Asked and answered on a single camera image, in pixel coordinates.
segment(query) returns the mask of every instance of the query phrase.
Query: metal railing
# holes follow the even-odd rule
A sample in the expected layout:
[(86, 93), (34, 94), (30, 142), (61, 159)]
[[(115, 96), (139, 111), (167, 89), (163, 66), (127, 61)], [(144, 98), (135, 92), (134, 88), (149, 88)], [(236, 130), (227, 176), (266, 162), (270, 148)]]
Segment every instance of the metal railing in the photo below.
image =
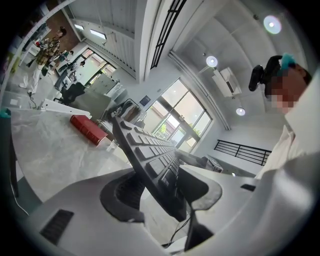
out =
[(165, 47), (170, 31), (173, 28), (176, 19), (181, 9), (184, 7), (186, 1), (187, 0), (173, 0), (170, 9), (168, 10), (168, 13), (166, 15), (158, 42), (155, 47), (151, 69), (158, 66), (162, 51)]
[(218, 143), (216, 144), (214, 150), (261, 166), (264, 166), (266, 164), (267, 159), (271, 153), (270, 150), (241, 145), (220, 139), (218, 139)]

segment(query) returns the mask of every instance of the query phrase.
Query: keyboard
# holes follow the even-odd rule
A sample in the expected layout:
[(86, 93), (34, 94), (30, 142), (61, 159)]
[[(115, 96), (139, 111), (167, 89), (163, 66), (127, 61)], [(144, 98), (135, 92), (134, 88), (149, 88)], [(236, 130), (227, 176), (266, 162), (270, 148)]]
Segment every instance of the keyboard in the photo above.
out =
[(170, 216), (179, 222), (185, 220), (186, 200), (177, 187), (177, 148), (118, 117), (112, 123), (115, 139), (145, 187)]

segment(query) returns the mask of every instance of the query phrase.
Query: book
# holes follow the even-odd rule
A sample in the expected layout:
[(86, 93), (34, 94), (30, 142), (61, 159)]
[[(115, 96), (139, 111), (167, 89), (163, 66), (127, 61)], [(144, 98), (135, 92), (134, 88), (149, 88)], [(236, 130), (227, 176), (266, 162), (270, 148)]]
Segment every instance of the book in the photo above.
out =
[(71, 116), (70, 122), (95, 145), (99, 145), (99, 143), (101, 143), (102, 140), (108, 135), (86, 115), (74, 114)]

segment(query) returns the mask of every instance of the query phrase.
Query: ceiling air conditioning unit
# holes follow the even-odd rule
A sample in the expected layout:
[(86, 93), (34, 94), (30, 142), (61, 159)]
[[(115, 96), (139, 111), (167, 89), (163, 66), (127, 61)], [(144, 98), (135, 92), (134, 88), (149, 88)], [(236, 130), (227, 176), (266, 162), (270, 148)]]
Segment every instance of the ceiling air conditioning unit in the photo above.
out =
[(215, 69), (213, 73), (214, 76), (212, 79), (219, 87), (224, 97), (232, 97), (241, 93), (239, 83), (229, 67), (220, 72)]

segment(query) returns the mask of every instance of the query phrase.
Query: ceiling light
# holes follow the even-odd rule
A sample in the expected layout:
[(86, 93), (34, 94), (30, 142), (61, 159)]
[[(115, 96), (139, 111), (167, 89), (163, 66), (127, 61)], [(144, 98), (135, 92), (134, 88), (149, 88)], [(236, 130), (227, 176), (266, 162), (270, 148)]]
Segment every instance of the ceiling light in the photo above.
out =
[(91, 32), (91, 34), (94, 34), (95, 36), (98, 36), (98, 37), (103, 38), (104, 40), (106, 40), (105, 34), (102, 34), (102, 33), (98, 32), (98, 31), (93, 30), (93, 29), (90, 29), (90, 32)]
[(242, 107), (239, 107), (236, 109), (235, 111), (239, 116), (244, 116), (246, 114), (246, 111), (242, 108)]
[(206, 58), (206, 64), (209, 66), (209, 67), (216, 67), (218, 65), (218, 60), (213, 57), (213, 56), (209, 56), (208, 58)]
[(74, 24), (74, 26), (75, 26), (77, 29), (85, 30), (83, 26), (80, 26), (80, 25), (77, 25), (77, 24)]
[(278, 34), (282, 29), (280, 20), (272, 15), (268, 15), (264, 18), (263, 25), (271, 34)]

